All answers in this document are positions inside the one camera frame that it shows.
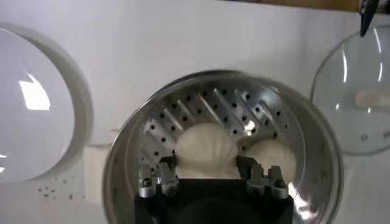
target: white countertop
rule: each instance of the white countertop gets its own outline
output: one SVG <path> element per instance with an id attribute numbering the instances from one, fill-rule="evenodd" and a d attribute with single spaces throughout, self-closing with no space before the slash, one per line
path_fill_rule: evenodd
<path id="1" fill-rule="evenodd" d="M 373 24 L 390 24 L 390 17 L 378 15 Z M 2 0 L 0 27 L 55 63 L 80 121 L 79 139 L 54 170 L 0 183 L 0 223 L 95 224 L 106 223 L 100 174 L 108 145 L 156 90 L 192 72 L 233 68 L 308 97 L 318 67 L 359 31 L 360 16 L 212 0 Z M 349 200 L 341 222 L 389 223 L 390 189 L 382 180 L 390 152 L 344 159 Z"/>

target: metal screw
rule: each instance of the metal screw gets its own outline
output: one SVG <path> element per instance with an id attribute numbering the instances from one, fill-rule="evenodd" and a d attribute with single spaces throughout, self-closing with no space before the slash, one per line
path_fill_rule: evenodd
<path id="1" fill-rule="evenodd" d="M 285 181 L 281 179 L 275 180 L 275 187 L 284 188 L 286 186 Z"/>
<path id="2" fill-rule="evenodd" d="M 146 178 L 143 180 L 142 185 L 144 187 L 150 187 L 150 186 L 152 186 L 152 183 L 153 183 L 153 181 L 151 178 Z"/>

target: steamed bun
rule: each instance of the steamed bun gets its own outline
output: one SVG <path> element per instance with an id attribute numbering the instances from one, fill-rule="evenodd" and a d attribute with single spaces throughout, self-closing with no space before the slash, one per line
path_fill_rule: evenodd
<path id="1" fill-rule="evenodd" d="M 239 178 L 235 140 L 216 124 L 204 123 L 187 129 L 177 140 L 175 153 L 179 178 Z"/>
<path id="2" fill-rule="evenodd" d="M 284 143 L 275 140 L 260 141 L 248 149 L 246 156 L 254 158 L 261 164 L 264 172 L 271 166 L 279 166 L 286 184 L 294 179 L 297 169 L 296 157 L 291 148 Z"/>

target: black object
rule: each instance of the black object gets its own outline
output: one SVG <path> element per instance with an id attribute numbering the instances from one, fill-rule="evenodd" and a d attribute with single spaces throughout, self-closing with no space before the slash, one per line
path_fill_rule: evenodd
<path id="1" fill-rule="evenodd" d="M 362 0 L 360 7 L 360 36 L 364 37 L 375 12 L 377 11 L 379 0 Z"/>
<path id="2" fill-rule="evenodd" d="M 245 179 L 180 179 L 179 188 L 167 197 L 157 185 L 156 195 L 135 201 L 136 224 L 290 224 L 294 202 L 291 196 L 276 199 L 247 193 Z"/>

